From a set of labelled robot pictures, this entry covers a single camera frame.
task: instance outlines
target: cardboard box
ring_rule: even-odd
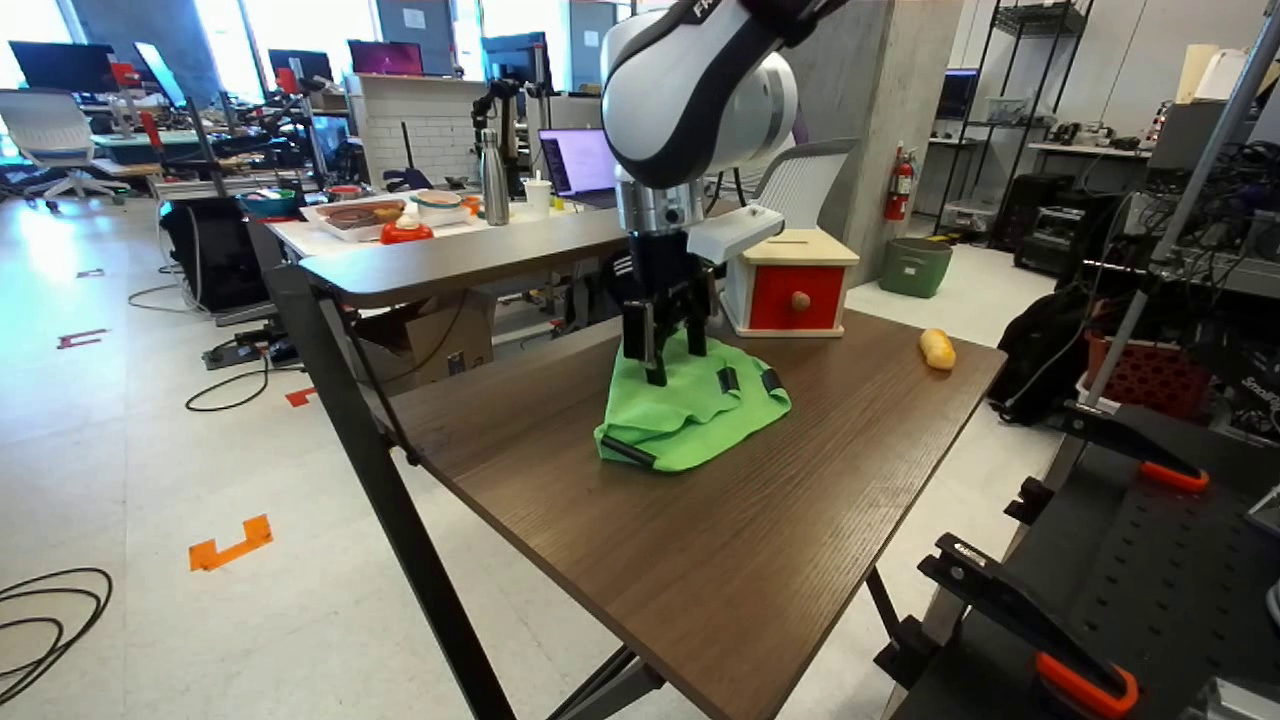
[[[494,307],[494,291],[458,291],[365,316],[358,338],[367,354],[373,378],[384,390],[403,390],[489,362]]]

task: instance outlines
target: black backpack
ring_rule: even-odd
[[[1005,423],[1043,423],[1075,395],[1088,362],[1086,318],[1086,286],[1063,286],[1041,297],[1005,327],[1000,346],[1010,359],[989,388]]]

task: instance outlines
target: orange marker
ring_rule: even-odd
[[[234,544],[225,553],[211,541],[194,544],[194,571],[216,571],[216,568],[265,549],[265,544],[272,544],[272,518],[270,514],[248,514],[242,544]]]

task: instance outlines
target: yellow object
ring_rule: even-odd
[[[954,336],[941,330],[941,327],[924,327],[924,330],[920,330],[920,354],[924,354],[924,362],[935,368],[935,373],[954,373],[957,359],[962,359]]]

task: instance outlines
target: table leg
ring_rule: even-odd
[[[553,711],[553,720],[612,715],[658,688],[663,688],[663,677],[652,672],[634,649],[620,649]]]
[[[882,622],[890,633],[890,645],[875,650],[875,665],[900,682],[912,688],[924,666],[934,665],[934,655],[941,650],[941,645],[924,633],[924,622],[918,616],[900,618],[890,587],[882,578],[882,568],[869,571],[869,591],[874,603],[882,610]]]
[[[326,299],[298,264],[265,266],[265,275],[275,307],[283,312],[287,336],[301,346],[309,377],[326,399],[326,410],[358,466],[358,478],[365,485],[365,497],[400,561],[400,571],[415,591],[459,691],[467,696],[472,715],[515,715],[394,464],[387,439],[379,434],[377,416],[365,403],[354,368],[346,362],[346,353],[320,307]]]

